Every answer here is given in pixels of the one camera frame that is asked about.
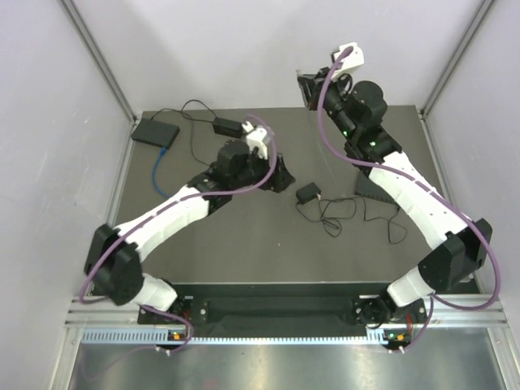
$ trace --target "robotic arm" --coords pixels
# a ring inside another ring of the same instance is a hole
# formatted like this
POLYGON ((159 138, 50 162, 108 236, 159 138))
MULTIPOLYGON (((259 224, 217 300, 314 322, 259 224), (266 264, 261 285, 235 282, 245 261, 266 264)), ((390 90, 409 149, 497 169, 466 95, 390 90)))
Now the robotic arm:
MULTIPOLYGON (((244 140, 230 140, 220 149, 217 161, 200 175, 193 177, 173 197, 133 221, 112 228, 102 225, 94 233, 84 266, 88 274, 106 249, 136 225, 143 224, 103 263, 93 277, 96 288, 116 305, 129 302, 168 310, 177 298, 175 289, 166 281, 143 274, 141 263, 160 244, 189 224, 213 214, 229 203, 232 195, 192 197, 174 207, 181 198, 197 193, 233 191, 258 183, 269 171, 271 139, 266 129, 246 122, 242 125, 244 140)), ((281 154, 269 180, 261 189, 284 191, 295 180, 285 167, 281 154)))
MULTIPOLYGON (((404 171, 437 193, 381 125, 387 110, 382 89, 371 81, 353 84, 350 72, 363 64, 363 54, 358 45, 341 46, 332 59, 336 60, 350 46, 352 52, 332 75, 323 104, 323 109, 345 138, 344 151, 349 158, 404 171)), ((328 72, 329 68, 325 67, 314 75, 297 77, 309 110, 318 109, 319 94, 328 72)), ((418 299, 447 292, 483 265, 486 252, 479 239, 450 209, 410 180, 393 172, 370 167, 359 169, 393 197, 418 226, 432 249, 416 267, 381 292, 377 301, 388 320, 398 317, 406 306, 418 299)), ((492 234, 489 223, 480 219, 475 226, 489 241, 492 234)))

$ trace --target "table top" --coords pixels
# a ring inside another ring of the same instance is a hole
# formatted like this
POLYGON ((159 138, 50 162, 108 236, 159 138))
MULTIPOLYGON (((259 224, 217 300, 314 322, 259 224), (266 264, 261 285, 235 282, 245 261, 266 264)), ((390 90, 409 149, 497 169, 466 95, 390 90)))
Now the table top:
MULTIPOLYGON (((188 112, 194 118, 212 119, 206 111, 188 112)), ((235 196, 221 210, 160 245, 144 262, 146 272, 173 283, 384 282, 403 275, 429 252, 426 241, 404 212, 395 220, 408 229, 408 236, 398 245, 388 243, 383 220, 363 222, 361 202, 354 218, 343 221, 343 231, 337 238, 330 237, 321 223, 306 221, 296 210, 295 192, 300 187, 314 181, 323 197, 353 196, 358 170, 334 157, 323 145, 314 112, 304 108, 217 110, 218 115, 235 120, 242 120, 247 113, 260 116, 273 128, 279 152, 297 182, 280 194, 257 190, 235 196)), ((180 134, 157 172, 163 192, 173 194, 206 168, 190 154, 188 120, 173 112, 162 112, 156 120, 180 126, 180 134)), ((415 167, 439 189, 415 107, 390 106, 383 125, 415 167)), ((214 161, 229 138, 215 135, 208 123, 197 122, 194 130, 195 154, 208 163, 214 161)), ((329 119, 326 130, 332 144, 342 150, 343 137, 329 119)), ((157 147, 135 144, 118 223, 134 219, 164 201, 151 182, 158 152, 157 147)), ((388 218, 396 212, 395 206, 366 202, 368 218, 388 218)), ((353 211, 351 202, 334 207, 333 214, 353 211)), ((319 216, 316 201, 302 210, 310 218, 319 216)), ((395 228, 392 234, 397 240, 403 231, 395 228)))

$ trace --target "power adapter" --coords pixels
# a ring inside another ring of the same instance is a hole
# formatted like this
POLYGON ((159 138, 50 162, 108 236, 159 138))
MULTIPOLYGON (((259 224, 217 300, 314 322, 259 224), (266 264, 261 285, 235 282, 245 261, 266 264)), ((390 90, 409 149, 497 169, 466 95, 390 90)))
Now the power adapter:
POLYGON ((242 122, 215 116, 212 124, 214 133, 220 134, 221 136, 240 139, 244 134, 244 130, 242 129, 242 122))
POLYGON ((320 198, 322 190, 316 185, 313 181, 307 185, 304 185, 300 189, 296 191, 296 198, 298 199, 298 203, 300 205, 305 205, 307 202, 312 201, 313 199, 320 198))

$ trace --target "blue cable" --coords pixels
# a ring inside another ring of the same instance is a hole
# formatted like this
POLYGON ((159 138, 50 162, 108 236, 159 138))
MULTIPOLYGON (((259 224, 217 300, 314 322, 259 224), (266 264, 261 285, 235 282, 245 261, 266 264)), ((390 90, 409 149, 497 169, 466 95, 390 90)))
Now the blue cable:
POLYGON ((154 169, 152 169, 152 184, 154 185, 155 191, 157 191, 158 193, 163 195, 165 198, 169 198, 169 197, 171 197, 171 195, 164 193, 157 185, 157 180, 155 179, 155 174, 157 173, 157 167, 159 166, 159 163, 163 159, 163 155, 166 153, 166 151, 167 151, 166 148, 162 148, 161 151, 159 152, 159 156, 157 157, 157 161, 155 162, 154 169))

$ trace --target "wall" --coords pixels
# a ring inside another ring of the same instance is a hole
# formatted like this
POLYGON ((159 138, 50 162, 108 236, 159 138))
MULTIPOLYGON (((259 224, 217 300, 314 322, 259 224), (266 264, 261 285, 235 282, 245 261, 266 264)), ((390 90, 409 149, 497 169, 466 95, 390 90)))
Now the wall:
POLYGON ((479 0, 76 0, 135 111, 302 106, 296 70, 357 41, 389 104, 421 106, 479 0))
POLYGON ((0 388, 39 389, 129 125, 58 2, 0 2, 0 52, 0 388))
MULTIPOLYGON (((457 203, 493 226, 503 276, 500 298, 520 342, 518 15, 520 2, 496 2, 429 121, 457 203)), ((492 289, 489 268, 483 277, 492 289)))

